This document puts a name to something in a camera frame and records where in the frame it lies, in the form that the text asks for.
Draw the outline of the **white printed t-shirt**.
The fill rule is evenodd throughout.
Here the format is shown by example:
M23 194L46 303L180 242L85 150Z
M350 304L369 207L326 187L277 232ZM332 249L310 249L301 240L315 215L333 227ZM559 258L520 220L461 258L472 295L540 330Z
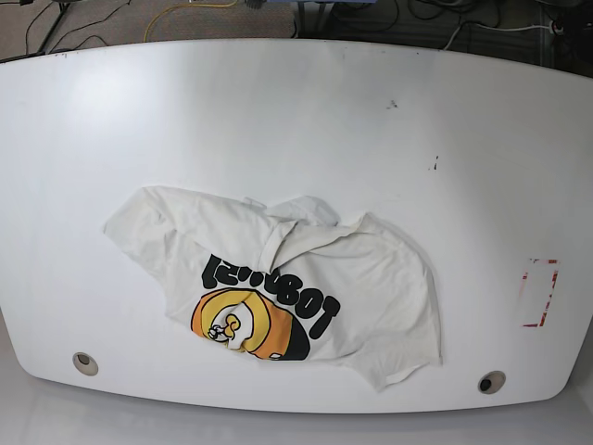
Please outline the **white printed t-shirt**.
M268 207L149 186L103 231L158 282L169 318L227 350L346 366L376 390L441 363L432 273L370 213L343 224L316 197Z

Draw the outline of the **red tape rectangle marking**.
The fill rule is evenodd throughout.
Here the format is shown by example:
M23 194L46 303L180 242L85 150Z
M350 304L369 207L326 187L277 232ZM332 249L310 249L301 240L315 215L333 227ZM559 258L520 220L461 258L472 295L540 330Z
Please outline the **red tape rectangle marking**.
M517 301L517 319L525 328L544 325L554 294L561 262L530 259L522 276Z

